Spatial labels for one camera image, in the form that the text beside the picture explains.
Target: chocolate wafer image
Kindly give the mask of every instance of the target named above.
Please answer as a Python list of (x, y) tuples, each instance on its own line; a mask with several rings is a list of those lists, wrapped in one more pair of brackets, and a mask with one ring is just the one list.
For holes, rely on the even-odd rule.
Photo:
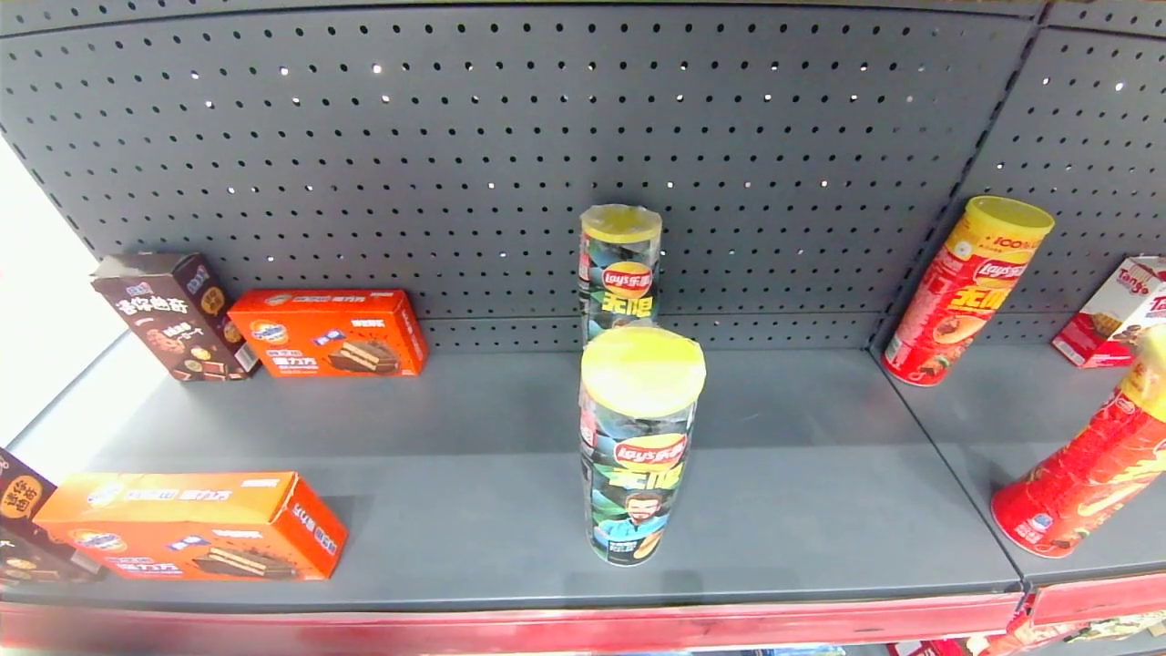
[(388, 345), (377, 340), (350, 341), (328, 357), (328, 362), (342, 372), (363, 372), (387, 376), (401, 368), (400, 359)]
[(265, 579), (294, 579), (295, 567), (285, 560), (236, 549), (212, 546), (205, 557), (195, 558), (195, 564), (205, 572), (236, 577), (259, 577)]

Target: orange snack box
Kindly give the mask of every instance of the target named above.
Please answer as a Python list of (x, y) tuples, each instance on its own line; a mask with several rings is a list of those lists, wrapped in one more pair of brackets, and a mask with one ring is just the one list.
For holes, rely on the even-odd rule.
[(73, 474), (34, 522), (131, 579), (321, 580), (347, 539), (295, 472)]
[(429, 355), (401, 289), (252, 289), (229, 313), (272, 376), (417, 376)]

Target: tango box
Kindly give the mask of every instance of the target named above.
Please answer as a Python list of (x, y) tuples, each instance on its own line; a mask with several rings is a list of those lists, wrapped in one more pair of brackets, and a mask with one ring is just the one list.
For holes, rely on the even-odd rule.
[(75, 474), (35, 521), (132, 579), (326, 579), (347, 538), (295, 472)]
[(429, 355), (401, 289), (253, 289), (230, 313), (272, 376), (416, 376)]
[(178, 381), (238, 381), (259, 364), (198, 253), (108, 255), (92, 284)]
[(1166, 323), (1166, 256), (1125, 258), (1053, 338), (1053, 347), (1083, 369), (1129, 367), (1142, 333), (1160, 323)]
[(87, 581), (101, 566), (33, 523), (56, 486), (0, 449), (0, 584)]

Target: perforated metal panel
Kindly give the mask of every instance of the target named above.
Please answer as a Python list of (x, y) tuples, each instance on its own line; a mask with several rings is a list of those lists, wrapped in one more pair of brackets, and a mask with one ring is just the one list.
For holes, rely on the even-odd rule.
[[(660, 324), (709, 350), (862, 348), (874, 330), (874, 312), (674, 313)], [(431, 318), (422, 322), (430, 351), (556, 352), (582, 348), (580, 322), (555, 318)]]
[[(711, 0), (705, 3), (717, 3)], [(0, 35), (29, 34), (79, 26), (124, 21), (146, 21), (191, 16), (197, 14), (236, 13), (255, 10), (285, 10), (309, 7), (375, 7), (393, 5), (422, 5), (409, 0), (7, 0), (0, 3)], [(440, 5), (442, 2), (429, 2)], [(494, 1), (463, 0), (461, 5), (491, 5)], [(733, 5), (779, 5), (763, 0), (728, 0)], [(799, 3), (789, 0), (787, 5)], [(834, 0), (834, 3), (863, 7), (894, 7), (939, 12), (972, 12), (1032, 16), (1041, 7), (1035, 0)]]
[(236, 292), (573, 316), (577, 216), (630, 202), (666, 217), (665, 312), (877, 312), (1028, 29), (739, 6), (145, 22), (0, 42), (0, 121), (94, 253), (202, 249)]
[(1166, 36), (1166, 3), (1152, 0), (1054, 2), (1048, 23), (1103, 31)]
[(1124, 255), (1166, 249), (1164, 71), (1166, 41), (1041, 33), (961, 190), (1056, 216), (1003, 311), (1075, 311)]

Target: lay's potato chip can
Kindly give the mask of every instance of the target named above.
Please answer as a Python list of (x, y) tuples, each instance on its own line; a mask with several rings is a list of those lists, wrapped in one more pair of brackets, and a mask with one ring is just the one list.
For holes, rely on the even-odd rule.
[(996, 523), (1026, 551), (1068, 556), (1166, 472), (1166, 326), (1139, 348), (1081, 433), (992, 496)]
[(580, 447), (591, 549), (651, 557), (672, 514), (704, 388), (700, 345), (654, 325), (613, 327), (583, 351)]
[(581, 217), (583, 344), (604, 331), (656, 316), (663, 219), (630, 205), (592, 205)]
[(1020, 280), (1053, 217), (998, 196), (976, 196), (951, 228), (899, 320), (883, 366), (912, 386), (940, 385)]

